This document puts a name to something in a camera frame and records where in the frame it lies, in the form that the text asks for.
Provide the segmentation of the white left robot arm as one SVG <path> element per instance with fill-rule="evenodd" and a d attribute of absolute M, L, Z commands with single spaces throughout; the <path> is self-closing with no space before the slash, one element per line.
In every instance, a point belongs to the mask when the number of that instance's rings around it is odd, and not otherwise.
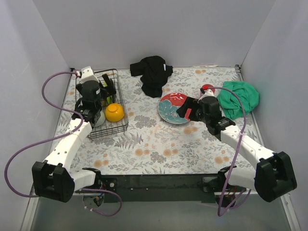
<path fill-rule="evenodd" d="M 86 167 L 70 174 L 70 167 L 81 144 L 94 128 L 105 122 L 103 102 L 116 95 L 114 82 L 103 74 L 104 84 L 92 74 L 82 74 L 76 85 L 80 94 L 69 123 L 68 136 L 60 140 L 43 162 L 32 166 L 37 196 L 68 202 L 73 193 L 83 188 L 98 192 L 102 188 L 101 172 Z"/>

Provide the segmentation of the pink cup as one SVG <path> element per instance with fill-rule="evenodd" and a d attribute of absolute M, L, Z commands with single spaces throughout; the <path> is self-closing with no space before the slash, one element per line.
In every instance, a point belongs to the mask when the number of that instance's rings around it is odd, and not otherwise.
<path fill-rule="evenodd" d="M 215 93 L 215 88 L 210 84 L 204 84 L 200 89 L 202 93 L 205 93 L 206 90 L 211 90 L 213 93 Z"/>

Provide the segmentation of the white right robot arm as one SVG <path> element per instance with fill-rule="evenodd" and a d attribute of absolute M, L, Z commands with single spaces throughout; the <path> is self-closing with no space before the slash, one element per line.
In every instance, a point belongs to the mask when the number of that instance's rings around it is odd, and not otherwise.
<path fill-rule="evenodd" d="M 253 172 L 248 172 L 238 167 L 225 167 L 216 178 L 203 179 L 207 190 L 229 191 L 239 186 L 254 190 L 263 200 L 271 202 L 297 188 L 290 156 L 267 149 L 244 135 L 235 122 L 222 115 L 216 97 L 206 96 L 200 100 L 188 97 L 177 114 L 205 123 L 211 135 L 238 150 L 254 168 Z"/>

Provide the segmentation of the large white plate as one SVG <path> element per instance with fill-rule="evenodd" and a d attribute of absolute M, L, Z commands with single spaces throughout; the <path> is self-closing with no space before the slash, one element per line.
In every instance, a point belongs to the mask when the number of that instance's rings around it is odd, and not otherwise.
<path fill-rule="evenodd" d="M 177 110 L 184 104 L 187 95 L 183 93 L 169 93 L 163 96 L 158 103 L 158 113 L 161 118 L 174 125 L 182 125 L 189 122 L 188 113 L 191 109 L 188 109 L 184 118 L 180 117 Z"/>

